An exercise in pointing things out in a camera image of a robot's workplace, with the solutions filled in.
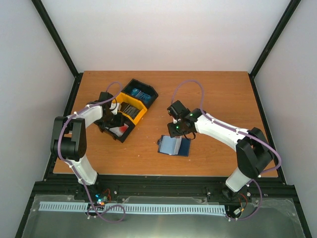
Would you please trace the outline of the blue leather card holder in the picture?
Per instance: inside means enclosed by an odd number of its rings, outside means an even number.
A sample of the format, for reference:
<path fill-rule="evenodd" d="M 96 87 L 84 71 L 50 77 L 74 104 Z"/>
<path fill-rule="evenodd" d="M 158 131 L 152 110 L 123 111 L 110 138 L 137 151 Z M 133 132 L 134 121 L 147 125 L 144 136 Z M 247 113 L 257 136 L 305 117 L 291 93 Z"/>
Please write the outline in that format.
<path fill-rule="evenodd" d="M 170 137 L 162 135 L 157 141 L 158 153 L 170 156 L 188 157 L 191 140 L 185 137 Z"/>

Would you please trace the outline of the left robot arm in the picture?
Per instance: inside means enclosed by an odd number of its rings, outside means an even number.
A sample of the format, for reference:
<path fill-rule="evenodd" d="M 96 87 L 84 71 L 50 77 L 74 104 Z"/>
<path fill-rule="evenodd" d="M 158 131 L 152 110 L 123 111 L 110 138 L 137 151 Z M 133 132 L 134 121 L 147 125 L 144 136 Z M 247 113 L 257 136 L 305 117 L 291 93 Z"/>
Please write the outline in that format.
<path fill-rule="evenodd" d="M 96 183 L 98 173 L 86 155 L 86 129 L 94 124 L 101 132 L 109 132 L 111 128 L 123 126 L 119 107 L 112 94 L 101 92 L 98 100 L 89 102 L 83 109 L 54 119 L 51 153 L 68 164 L 78 182 L 87 185 L 85 193 L 94 200 L 102 196 L 103 187 Z"/>

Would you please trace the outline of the white red cards stack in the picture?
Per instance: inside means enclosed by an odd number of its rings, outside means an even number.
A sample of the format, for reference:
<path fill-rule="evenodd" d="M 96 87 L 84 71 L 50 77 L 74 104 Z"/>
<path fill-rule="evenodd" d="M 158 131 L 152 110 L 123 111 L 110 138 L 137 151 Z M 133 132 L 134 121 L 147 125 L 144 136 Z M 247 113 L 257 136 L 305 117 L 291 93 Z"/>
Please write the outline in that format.
<path fill-rule="evenodd" d="M 123 126 L 112 127 L 109 129 L 109 131 L 115 134 L 116 136 L 121 137 L 128 128 L 129 126 L 127 124 L 124 124 Z"/>

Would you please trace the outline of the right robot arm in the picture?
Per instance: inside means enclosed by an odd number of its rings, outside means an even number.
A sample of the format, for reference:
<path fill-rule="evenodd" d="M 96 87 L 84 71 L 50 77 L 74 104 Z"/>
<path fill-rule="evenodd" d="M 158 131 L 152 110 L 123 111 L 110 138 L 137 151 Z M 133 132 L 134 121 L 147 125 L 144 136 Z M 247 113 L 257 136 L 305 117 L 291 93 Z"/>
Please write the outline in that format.
<path fill-rule="evenodd" d="M 173 118 L 173 122 L 167 125 L 171 137 L 204 134 L 236 152 L 237 168 L 225 182 L 232 192 L 238 192 L 252 179 L 258 178 L 274 158 L 263 132 L 256 127 L 251 130 L 234 127 L 201 109 L 190 111 L 180 101 L 171 104 L 167 111 Z"/>

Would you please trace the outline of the yellow bin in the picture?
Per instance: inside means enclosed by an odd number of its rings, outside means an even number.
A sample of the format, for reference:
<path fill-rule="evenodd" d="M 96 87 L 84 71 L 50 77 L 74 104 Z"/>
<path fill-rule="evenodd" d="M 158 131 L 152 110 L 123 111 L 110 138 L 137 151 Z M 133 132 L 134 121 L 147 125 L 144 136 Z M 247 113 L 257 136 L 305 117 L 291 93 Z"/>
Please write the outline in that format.
<path fill-rule="evenodd" d="M 118 111 L 127 117 L 134 125 L 137 125 L 142 120 L 149 109 L 146 102 L 124 92 L 120 92 L 119 95 L 112 100 L 112 103 L 119 103 Z"/>

